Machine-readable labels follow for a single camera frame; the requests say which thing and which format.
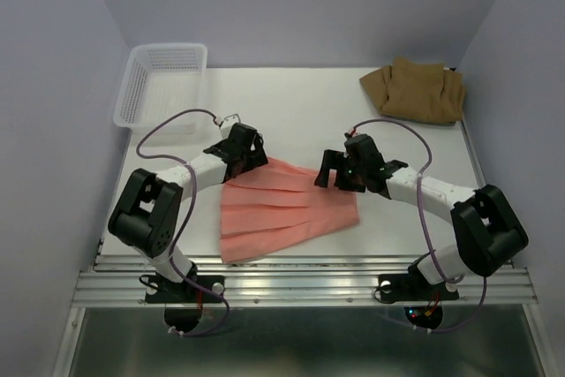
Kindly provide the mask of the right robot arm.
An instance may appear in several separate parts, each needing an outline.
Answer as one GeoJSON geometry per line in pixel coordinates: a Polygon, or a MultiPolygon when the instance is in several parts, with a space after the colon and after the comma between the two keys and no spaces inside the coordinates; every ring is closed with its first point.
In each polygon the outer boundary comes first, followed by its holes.
{"type": "Polygon", "coordinates": [[[344,151],[324,151],[314,183],[346,192],[372,192],[410,204],[420,217],[432,214],[453,228],[454,244],[431,249],[404,274],[387,277],[391,291],[425,298],[438,285],[467,274],[488,277],[521,252],[529,238],[502,190],[469,188],[426,177],[407,163],[386,161],[373,138],[347,139],[344,151]]]}

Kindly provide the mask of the aluminium mounting rail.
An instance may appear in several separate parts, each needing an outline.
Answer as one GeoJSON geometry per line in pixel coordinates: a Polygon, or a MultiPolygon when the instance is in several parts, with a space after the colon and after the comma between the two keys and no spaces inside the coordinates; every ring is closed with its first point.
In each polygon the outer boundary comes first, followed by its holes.
{"type": "MultiPolygon", "coordinates": [[[[217,256],[196,256],[202,275],[222,275],[224,296],[233,308],[376,306],[373,290],[379,275],[404,271],[414,256],[269,256],[224,264],[217,256]]],[[[138,278],[152,272],[132,255],[102,255],[79,275],[72,306],[144,307],[138,278]]]]}

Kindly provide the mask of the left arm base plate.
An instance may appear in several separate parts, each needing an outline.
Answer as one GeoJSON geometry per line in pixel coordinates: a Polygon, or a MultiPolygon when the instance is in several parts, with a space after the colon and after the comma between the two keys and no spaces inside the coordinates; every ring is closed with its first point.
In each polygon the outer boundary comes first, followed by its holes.
{"type": "Polygon", "coordinates": [[[139,282],[145,287],[145,302],[148,304],[221,304],[217,296],[194,288],[187,282],[173,283],[158,274],[144,274],[139,282]]]}

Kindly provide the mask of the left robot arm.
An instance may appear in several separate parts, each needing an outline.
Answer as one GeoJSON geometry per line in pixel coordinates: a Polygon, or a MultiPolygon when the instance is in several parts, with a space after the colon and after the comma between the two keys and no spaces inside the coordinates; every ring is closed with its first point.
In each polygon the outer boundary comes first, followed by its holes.
{"type": "Polygon", "coordinates": [[[154,280],[145,285],[178,301],[190,299],[202,287],[196,265],[177,247],[182,202],[190,200],[193,211],[200,190],[268,164],[263,138],[255,128],[237,120],[220,128],[222,139],[190,161],[165,155],[177,166],[157,173],[133,171],[109,217],[109,233],[155,268],[154,280]]]}

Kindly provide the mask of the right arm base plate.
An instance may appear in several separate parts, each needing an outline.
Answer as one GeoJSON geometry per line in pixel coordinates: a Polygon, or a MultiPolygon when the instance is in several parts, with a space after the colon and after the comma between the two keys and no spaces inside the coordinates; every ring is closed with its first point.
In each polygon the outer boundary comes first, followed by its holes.
{"type": "Polygon", "coordinates": [[[459,293],[449,291],[445,283],[430,284],[424,277],[410,273],[381,274],[373,298],[392,305],[396,302],[455,301],[459,299],[459,293]]]}

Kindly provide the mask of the tan brown skirt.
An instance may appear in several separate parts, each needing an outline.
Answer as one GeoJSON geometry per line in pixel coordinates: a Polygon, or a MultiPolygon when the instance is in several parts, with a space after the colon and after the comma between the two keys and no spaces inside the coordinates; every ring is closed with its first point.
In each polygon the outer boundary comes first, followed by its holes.
{"type": "Polygon", "coordinates": [[[397,57],[359,82],[382,116],[437,125],[463,119],[463,75],[444,64],[416,64],[397,57]]]}

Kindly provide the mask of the pink skirt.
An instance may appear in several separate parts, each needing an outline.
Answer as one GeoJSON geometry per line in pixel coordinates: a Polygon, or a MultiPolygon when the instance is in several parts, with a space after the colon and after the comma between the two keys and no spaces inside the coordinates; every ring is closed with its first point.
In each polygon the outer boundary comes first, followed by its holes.
{"type": "Polygon", "coordinates": [[[360,223],[353,192],[314,185],[317,171],[274,157],[223,185],[220,255],[254,260],[360,223]]]}

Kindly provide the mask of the white perforated plastic basket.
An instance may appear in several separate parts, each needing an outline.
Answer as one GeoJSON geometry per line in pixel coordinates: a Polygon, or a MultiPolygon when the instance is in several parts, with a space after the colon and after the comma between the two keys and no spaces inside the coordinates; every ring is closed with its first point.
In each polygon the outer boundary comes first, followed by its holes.
{"type": "Polygon", "coordinates": [[[150,43],[132,49],[113,114],[116,126],[147,132],[186,109],[202,106],[207,47],[150,43]]]}

